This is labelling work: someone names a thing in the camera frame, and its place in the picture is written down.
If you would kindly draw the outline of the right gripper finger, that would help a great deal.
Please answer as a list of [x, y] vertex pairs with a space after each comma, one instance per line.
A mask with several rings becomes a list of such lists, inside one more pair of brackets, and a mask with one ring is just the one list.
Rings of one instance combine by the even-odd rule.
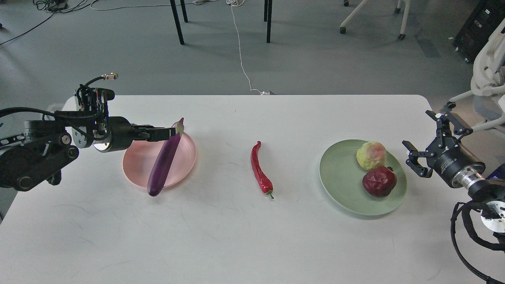
[[[418, 176], [422, 178], [430, 178], [434, 171], [434, 163], [440, 156], [440, 143], [431, 142], [424, 151], [418, 150], [410, 141], [403, 140], [402, 144], [408, 151], [408, 159], [405, 161]], [[422, 166], [418, 159], [425, 158], [427, 167]]]
[[462, 118], [451, 112], [425, 112], [436, 122], [435, 138], [426, 148], [429, 156], [441, 156], [450, 149], [459, 147], [463, 137], [473, 133], [473, 128]]

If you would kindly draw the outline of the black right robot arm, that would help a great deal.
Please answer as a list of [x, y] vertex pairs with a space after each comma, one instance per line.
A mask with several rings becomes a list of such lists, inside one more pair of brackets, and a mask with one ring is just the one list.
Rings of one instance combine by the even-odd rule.
[[[470, 200], [458, 202], [451, 216], [450, 234], [456, 254], [471, 273], [487, 284], [499, 281], [472, 266], [461, 251], [456, 241], [456, 221], [460, 217], [470, 239], [476, 244], [494, 251], [504, 251], [504, 180], [483, 177], [485, 164], [462, 145], [462, 138], [470, 135], [473, 129], [458, 115], [450, 112], [435, 113], [427, 110], [426, 114], [436, 122], [434, 140], [420, 151], [411, 142], [402, 144], [408, 151], [408, 165], [418, 176], [430, 178], [436, 172], [451, 188], [464, 188]], [[471, 217], [471, 212], [481, 215], [482, 223], [493, 232], [497, 243], [491, 243], [478, 236]]]

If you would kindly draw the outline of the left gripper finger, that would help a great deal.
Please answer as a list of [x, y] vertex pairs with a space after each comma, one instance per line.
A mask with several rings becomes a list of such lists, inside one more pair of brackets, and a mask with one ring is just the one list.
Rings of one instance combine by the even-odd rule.
[[139, 131], [134, 136], [135, 141], [158, 142], [170, 140], [176, 135], [176, 131]]
[[132, 124], [134, 131], [142, 133], [176, 133], [175, 127], [155, 127], [152, 125]]

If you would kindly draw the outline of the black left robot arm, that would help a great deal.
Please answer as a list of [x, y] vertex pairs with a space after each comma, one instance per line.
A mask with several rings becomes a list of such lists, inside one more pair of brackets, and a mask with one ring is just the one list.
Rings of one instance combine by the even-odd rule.
[[110, 117], [108, 101], [115, 92], [91, 88], [99, 80], [116, 79], [115, 73], [101, 75], [81, 84], [76, 90], [74, 111], [43, 111], [13, 107], [1, 110], [1, 116], [40, 113], [41, 120], [24, 122], [24, 132], [1, 139], [1, 187], [19, 192], [30, 191], [43, 181], [58, 185], [61, 170], [77, 159], [79, 150], [95, 147], [102, 153], [128, 149], [133, 141], [164, 141], [148, 180], [149, 193], [155, 196], [163, 188], [178, 144], [184, 132], [183, 119], [168, 128], [137, 125], [119, 116]]

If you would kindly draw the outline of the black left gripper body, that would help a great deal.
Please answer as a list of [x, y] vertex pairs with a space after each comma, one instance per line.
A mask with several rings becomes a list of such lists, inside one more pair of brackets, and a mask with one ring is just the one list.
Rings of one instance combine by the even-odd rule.
[[106, 140], [93, 144], [93, 147], [101, 153], [125, 150], [131, 146], [135, 131], [132, 124], [125, 118], [115, 116], [108, 120], [109, 136]]

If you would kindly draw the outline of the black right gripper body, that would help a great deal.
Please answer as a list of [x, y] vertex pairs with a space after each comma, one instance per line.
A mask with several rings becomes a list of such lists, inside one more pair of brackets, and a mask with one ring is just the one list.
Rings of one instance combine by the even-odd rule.
[[453, 148], [446, 148], [434, 161], [434, 171], [451, 188], [463, 187], [457, 176], [467, 169], [482, 174], [486, 166], [464, 146], [456, 145]]

